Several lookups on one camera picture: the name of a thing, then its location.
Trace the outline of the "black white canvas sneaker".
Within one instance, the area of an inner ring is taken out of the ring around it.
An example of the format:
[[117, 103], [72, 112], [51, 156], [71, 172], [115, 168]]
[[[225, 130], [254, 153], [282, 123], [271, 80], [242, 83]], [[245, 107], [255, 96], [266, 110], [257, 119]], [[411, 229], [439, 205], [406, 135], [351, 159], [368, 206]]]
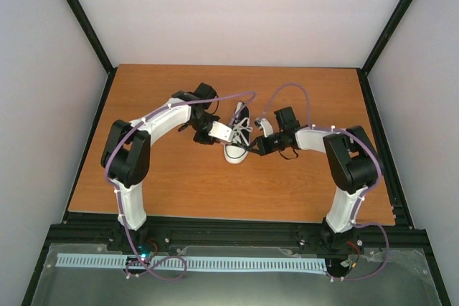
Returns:
[[250, 111], [244, 102], [239, 101], [235, 108], [235, 118], [231, 124], [232, 141], [224, 145], [224, 158], [230, 164], [239, 164], [248, 155], [247, 147], [250, 144]]

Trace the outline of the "white shoelace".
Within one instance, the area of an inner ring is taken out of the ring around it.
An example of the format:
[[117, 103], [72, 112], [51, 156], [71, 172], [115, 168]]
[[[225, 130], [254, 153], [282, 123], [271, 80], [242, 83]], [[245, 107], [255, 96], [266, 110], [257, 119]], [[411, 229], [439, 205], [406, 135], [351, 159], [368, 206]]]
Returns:
[[241, 118], [233, 117], [231, 121], [231, 129], [233, 129], [234, 136], [231, 145], [239, 148], [245, 148], [250, 144], [250, 134], [252, 132], [252, 126], [250, 125], [250, 118], [248, 115], [242, 116]]

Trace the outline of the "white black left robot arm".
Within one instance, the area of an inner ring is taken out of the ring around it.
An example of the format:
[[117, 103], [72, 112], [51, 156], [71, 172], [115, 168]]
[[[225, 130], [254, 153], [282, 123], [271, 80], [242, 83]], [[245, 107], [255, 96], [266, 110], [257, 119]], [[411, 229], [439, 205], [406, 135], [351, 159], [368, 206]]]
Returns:
[[118, 221], [125, 227], [124, 242], [133, 250], [144, 249], [149, 232], [143, 206], [143, 180], [150, 168], [151, 146], [169, 131], [188, 127], [195, 130], [193, 141], [212, 145], [209, 135], [219, 117], [207, 110], [217, 91], [201, 83], [193, 92], [178, 91], [166, 104], [152, 113], [130, 122], [115, 121], [101, 157], [105, 179], [114, 187], [118, 203]]

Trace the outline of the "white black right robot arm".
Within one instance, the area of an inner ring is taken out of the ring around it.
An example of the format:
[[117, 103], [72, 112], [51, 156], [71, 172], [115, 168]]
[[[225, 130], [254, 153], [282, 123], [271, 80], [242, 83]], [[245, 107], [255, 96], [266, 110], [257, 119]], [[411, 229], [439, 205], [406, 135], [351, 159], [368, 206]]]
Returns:
[[352, 237], [366, 194], [382, 179], [380, 159], [360, 125], [347, 129], [302, 126], [291, 107], [275, 111], [275, 119], [277, 132], [266, 119], [257, 119], [255, 125], [263, 134], [245, 148], [259, 156], [287, 148], [295, 154], [311, 150], [326, 155], [336, 192], [321, 224], [320, 243], [326, 251], [337, 252]]

